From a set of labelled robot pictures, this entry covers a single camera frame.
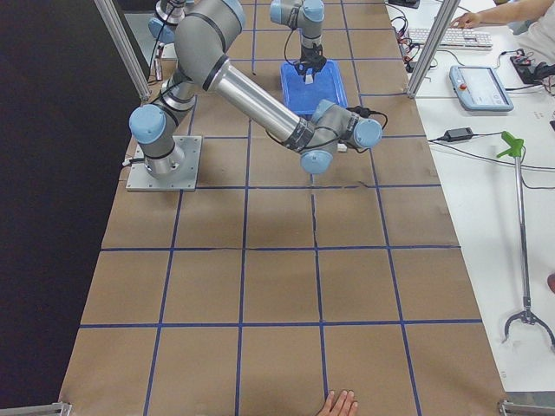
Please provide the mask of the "hand on keyboard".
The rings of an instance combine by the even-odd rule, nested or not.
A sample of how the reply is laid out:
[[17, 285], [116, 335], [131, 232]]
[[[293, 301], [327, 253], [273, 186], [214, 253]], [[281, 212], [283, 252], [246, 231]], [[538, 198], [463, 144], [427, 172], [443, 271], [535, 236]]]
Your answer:
[[480, 26], [482, 17], [480, 13], [467, 12], [456, 17], [451, 23], [451, 28], [456, 29], [473, 29]]

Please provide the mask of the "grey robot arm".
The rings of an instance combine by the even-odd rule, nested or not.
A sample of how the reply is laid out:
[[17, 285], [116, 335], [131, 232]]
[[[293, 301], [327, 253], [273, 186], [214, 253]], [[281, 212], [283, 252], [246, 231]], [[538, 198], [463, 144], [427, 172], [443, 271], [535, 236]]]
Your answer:
[[364, 107], [344, 108], [322, 100], [306, 120], [236, 69], [227, 52], [244, 25], [238, 1], [157, 2], [149, 29], [159, 41], [173, 44], [177, 68], [159, 95], [129, 118], [148, 177], [169, 180], [187, 172], [188, 153], [173, 133], [196, 103], [195, 88], [218, 94], [278, 144], [299, 153], [308, 173], [325, 172], [340, 143], [362, 153], [382, 139], [381, 124]]
[[[157, 50], [160, 44], [174, 43], [177, 25], [192, 14], [197, 6], [194, 1], [158, 1], [148, 28], [155, 39]], [[270, 19], [275, 24], [287, 26], [291, 31], [299, 30], [301, 55], [296, 61], [284, 59], [297, 73], [306, 77], [321, 72], [327, 59], [323, 55], [322, 26], [324, 5], [322, 1], [271, 1]]]

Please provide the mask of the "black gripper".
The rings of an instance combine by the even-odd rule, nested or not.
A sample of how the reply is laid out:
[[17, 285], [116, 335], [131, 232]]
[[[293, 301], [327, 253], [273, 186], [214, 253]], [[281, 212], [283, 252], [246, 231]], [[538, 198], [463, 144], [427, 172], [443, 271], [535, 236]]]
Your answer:
[[323, 55], [323, 46], [321, 44], [313, 43], [310, 48], [301, 47], [300, 69], [322, 69], [325, 64], [326, 58]]

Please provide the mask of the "bare hand at bottom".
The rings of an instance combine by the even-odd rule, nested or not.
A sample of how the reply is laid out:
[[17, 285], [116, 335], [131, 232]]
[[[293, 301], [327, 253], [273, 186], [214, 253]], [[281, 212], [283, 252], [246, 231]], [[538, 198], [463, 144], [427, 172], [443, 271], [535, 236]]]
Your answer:
[[342, 390], [336, 393], [330, 390], [317, 416], [356, 416], [358, 407], [354, 391]]

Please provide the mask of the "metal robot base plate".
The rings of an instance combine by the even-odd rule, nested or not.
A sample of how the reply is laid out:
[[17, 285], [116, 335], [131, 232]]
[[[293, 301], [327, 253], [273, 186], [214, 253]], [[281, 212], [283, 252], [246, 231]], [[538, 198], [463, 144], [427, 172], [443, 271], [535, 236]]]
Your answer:
[[130, 165], [126, 188], [130, 192], [194, 192], [199, 173], [202, 136], [174, 135], [173, 152], [164, 159], [144, 156], [136, 145], [138, 162]]

